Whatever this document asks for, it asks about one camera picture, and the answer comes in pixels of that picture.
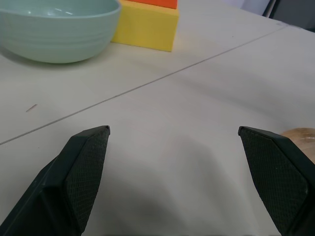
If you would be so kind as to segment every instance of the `wooden object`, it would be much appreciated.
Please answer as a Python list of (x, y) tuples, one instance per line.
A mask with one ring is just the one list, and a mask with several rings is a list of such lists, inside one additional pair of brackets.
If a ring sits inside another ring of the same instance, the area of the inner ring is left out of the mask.
[(315, 164), (315, 129), (297, 128), (282, 134), (294, 142), (295, 145)]

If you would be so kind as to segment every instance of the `foam block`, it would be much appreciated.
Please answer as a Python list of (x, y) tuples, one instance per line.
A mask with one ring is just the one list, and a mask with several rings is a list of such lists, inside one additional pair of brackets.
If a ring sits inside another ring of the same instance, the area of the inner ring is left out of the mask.
[(128, 0), (112, 42), (171, 52), (179, 11)]
[(162, 6), (162, 7), (168, 7), (168, 8), (177, 8), (177, 0), (129, 0), (129, 1), (135, 1), (139, 3), (145, 3), (155, 6)]

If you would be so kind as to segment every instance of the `bowl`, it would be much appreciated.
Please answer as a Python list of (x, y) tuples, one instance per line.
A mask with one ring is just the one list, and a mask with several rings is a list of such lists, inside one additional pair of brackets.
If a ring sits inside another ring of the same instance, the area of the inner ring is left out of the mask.
[(0, 46), (42, 62), (85, 60), (111, 41), (121, 8), (118, 0), (1, 0)]

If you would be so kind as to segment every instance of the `ceramic bowl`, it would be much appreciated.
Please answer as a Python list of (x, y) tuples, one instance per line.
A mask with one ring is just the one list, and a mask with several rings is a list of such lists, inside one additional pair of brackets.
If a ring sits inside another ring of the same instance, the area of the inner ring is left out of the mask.
[(85, 60), (111, 41), (120, 11), (118, 0), (1, 0), (0, 46), (43, 62)]

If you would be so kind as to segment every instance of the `white table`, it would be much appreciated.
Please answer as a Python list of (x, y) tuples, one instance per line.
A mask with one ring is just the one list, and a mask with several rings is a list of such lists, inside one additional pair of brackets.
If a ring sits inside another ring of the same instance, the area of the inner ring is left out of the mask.
[(215, 0), (179, 7), (173, 53), (112, 44), (64, 66), (0, 57), (0, 221), (72, 135), (110, 125), (84, 235), (279, 234), (237, 131), (314, 126), (315, 34)]

